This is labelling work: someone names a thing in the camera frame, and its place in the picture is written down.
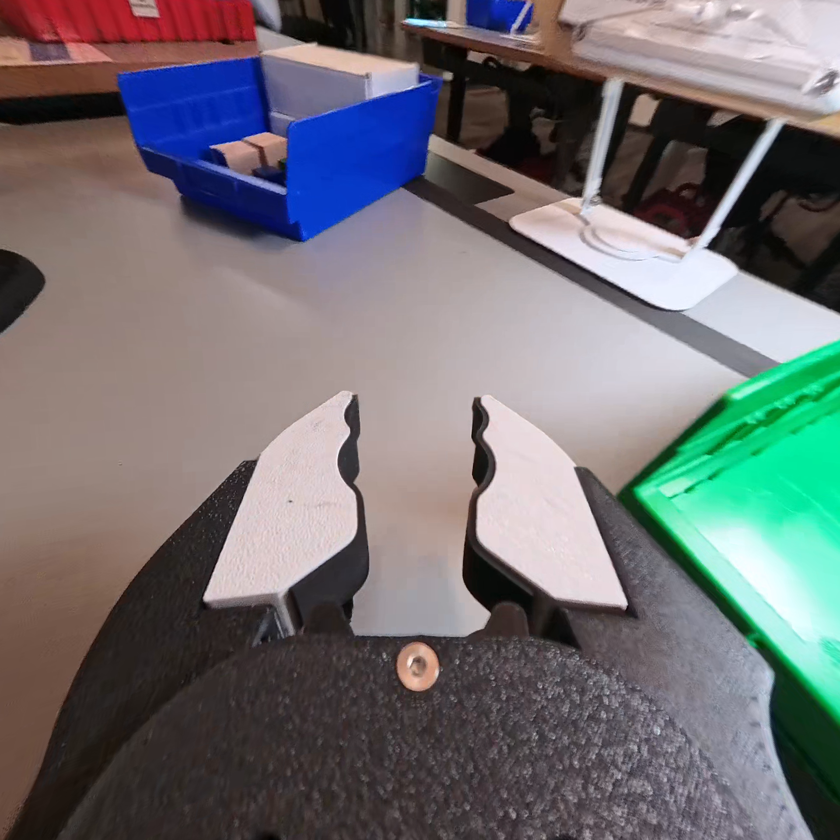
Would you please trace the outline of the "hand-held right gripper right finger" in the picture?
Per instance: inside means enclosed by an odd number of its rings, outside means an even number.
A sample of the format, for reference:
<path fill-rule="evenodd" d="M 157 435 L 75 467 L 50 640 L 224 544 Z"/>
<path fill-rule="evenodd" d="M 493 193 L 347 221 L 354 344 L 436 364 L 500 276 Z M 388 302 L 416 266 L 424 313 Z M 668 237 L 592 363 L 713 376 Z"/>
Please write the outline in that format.
<path fill-rule="evenodd" d="M 620 575 L 573 459 L 491 395 L 475 398 L 463 579 L 487 610 L 515 602 L 623 614 Z"/>

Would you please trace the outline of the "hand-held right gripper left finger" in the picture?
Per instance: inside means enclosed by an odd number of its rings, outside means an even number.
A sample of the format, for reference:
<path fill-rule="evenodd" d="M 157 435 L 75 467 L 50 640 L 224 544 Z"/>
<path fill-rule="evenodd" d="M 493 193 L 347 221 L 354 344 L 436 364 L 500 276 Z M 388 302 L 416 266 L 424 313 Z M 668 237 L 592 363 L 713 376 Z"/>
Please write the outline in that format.
<path fill-rule="evenodd" d="M 358 396 L 339 392 L 260 453 L 203 601 L 212 608 L 344 607 L 370 569 Z"/>

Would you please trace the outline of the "green plastic bin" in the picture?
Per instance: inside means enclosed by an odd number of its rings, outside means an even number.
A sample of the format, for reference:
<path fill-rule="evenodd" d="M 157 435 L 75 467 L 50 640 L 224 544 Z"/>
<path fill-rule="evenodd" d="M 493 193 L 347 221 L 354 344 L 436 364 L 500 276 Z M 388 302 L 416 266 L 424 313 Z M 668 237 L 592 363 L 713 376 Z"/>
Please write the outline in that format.
<path fill-rule="evenodd" d="M 777 727 L 838 798 L 839 342 L 725 392 L 619 499 L 769 660 Z"/>

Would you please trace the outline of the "wooden cube with blue mark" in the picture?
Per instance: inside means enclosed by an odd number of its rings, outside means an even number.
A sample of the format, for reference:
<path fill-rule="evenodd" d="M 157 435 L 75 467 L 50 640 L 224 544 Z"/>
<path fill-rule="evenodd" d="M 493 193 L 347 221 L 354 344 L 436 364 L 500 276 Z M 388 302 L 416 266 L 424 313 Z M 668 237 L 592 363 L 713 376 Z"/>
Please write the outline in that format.
<path fill-rule="evenodd" d="M 213 163 L 241 175 L 251 176 L 262 165 L 257 148 L 243 140 L 214 144 L 208 153 Z"/>

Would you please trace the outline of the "plain wooden cube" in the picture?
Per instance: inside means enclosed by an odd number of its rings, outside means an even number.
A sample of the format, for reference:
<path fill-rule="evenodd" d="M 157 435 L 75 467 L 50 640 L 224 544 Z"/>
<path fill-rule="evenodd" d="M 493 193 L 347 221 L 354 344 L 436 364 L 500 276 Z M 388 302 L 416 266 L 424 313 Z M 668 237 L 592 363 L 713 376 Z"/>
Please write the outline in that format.
<path fill-rule="evenodd" d="M 242 139 L 259 158 L 259 166 L 280 168 L 286 165 L 288 157 L 287 138 L 283 135 L 263 132 Z"/>

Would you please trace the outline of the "grey desk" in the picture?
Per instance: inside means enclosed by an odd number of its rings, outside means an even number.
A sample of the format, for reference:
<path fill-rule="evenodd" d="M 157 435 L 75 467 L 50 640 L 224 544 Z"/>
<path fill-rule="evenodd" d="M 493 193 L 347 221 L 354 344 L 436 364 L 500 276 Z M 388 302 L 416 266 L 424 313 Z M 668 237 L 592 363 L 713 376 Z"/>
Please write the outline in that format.
<path fill-rule="evenodd" d="M 2 336 L 7 838 L 787 837 L 770 667 L 595 478 L 837 316 L 744 273 L 657 314 L 419 191 L 295 244 L 182 202 L 115 121 L 2 130 L 2 246 L 46 277 Z M 353 629 L 206 608 L 252 460 L 342 389 Z M 637 615 L 563 612 L 579 647 L 463 586 L 487 392 L 595 471 Z"/>

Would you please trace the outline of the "wooden board document stand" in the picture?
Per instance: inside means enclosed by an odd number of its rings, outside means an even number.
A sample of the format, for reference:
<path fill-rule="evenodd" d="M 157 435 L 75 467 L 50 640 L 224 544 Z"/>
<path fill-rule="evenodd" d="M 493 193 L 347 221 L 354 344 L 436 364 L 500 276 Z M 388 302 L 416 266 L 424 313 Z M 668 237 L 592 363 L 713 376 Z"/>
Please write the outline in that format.
<path fill-rule="evenodd" d="M 816 132 L 838 119 L 838 2 L 533 2 L 539 42 L 605 77 L 582 195 L 521 213 L 517 233 L 655 308 L 692 309 L 739 270 L 709 249 L 765 159 L 809 192 L 838 193 L 838 153 L 787 164 L 786 128 Z M 681 98 L 755 130 L 730 185 L 698 234 L 682 236 L 602 203 L 606 157 L 625 88 Z"/>

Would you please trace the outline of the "red backpack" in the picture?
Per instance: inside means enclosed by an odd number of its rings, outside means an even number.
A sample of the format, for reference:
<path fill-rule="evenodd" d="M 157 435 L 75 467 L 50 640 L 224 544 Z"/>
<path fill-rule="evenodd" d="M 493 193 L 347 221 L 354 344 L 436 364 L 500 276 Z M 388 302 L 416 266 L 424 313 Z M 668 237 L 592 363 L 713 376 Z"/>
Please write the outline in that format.
<path fill-rule="evenodd" d="M 651 193 L 633 210 L 633 215 L 688 239 L 702 233 L 717 205 L 718 199 L 700 184 L 686 182 L 673 190 L 663 187 Z"/>

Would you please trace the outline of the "small blue plastic bin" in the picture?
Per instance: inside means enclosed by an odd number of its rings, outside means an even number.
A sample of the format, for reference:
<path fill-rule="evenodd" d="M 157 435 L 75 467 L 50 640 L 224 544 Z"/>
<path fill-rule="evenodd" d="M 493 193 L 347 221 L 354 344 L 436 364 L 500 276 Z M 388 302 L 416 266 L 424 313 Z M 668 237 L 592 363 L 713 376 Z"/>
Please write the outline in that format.
<path fill-rule="evenodd" d="M 522 34 L 532 20 L 530 1 L 466 1 L 465 22 L 470 27 L 504 34 Z"/>

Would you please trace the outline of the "red plastic crate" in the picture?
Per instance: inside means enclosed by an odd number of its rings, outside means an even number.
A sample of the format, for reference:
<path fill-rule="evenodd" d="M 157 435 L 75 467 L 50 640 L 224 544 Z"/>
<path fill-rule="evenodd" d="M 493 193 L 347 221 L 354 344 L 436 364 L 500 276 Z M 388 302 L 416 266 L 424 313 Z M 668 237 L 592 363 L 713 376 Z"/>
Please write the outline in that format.
<path fill-rule="evenodd" d="M 2 1 L 2 22 L 45 44 L 256 40 L 248 1 Z"/>

